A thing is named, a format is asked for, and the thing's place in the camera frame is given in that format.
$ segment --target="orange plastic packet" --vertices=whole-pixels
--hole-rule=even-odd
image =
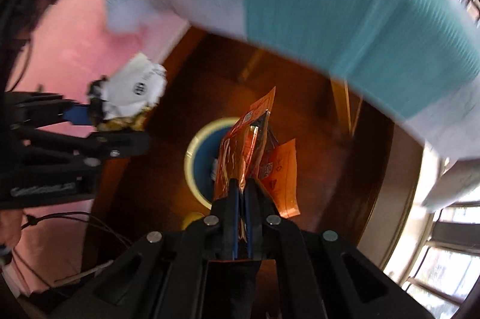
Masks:
[[[259,180],[284,218],[300,215],[297,204],[297,152],[295,139],[265,153]]]
[[[251,104],[249,110],[222,139],[213,200],[227,195],[231,178],[238,179],[240,191],[243,191],[246,178],[257,176],[274,98],[275,88]]]

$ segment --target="light blue fabric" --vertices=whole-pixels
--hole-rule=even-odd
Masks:
[[[409,118],[479,72],[478,42],[448,1],[245,0],[247,37]]]

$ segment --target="black logo on white wrapper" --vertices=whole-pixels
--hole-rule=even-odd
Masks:
[[[147,92],[147,85],[143,82],[137,82],[133,87],[133,92],[138,96],[142,96]]]

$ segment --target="teal and white cloth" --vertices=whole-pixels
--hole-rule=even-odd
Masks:
[[[480,34],[457,0],[106,0],[109,28],[173,11],[337,79],[444,157],[480,157]]]

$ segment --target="silver screw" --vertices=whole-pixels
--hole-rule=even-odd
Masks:
[[[157,243],[162,240],[162,233],[159,233],[158,231],[152,231],[147,234],[147,240],[150,243]]]
[[[279,225],[282,222],[282,218],[278,215],[267,216],[267,223],[269,225]]]
[[[87,166],[90,166],[90,167],[97,167],[97,166],[100,166],[100,159],[97,159],[97,158],[85,158],[83,160],[83,163],[85,163]]]
[[[218,217],[215,215],[208,215],[203,219],[203,222],[208,226],[213,226],[218,224]]]
[[[323,233],[323,239],[328,242],[334,242],[338,239],[338,234],[335,231],[327,230]]]

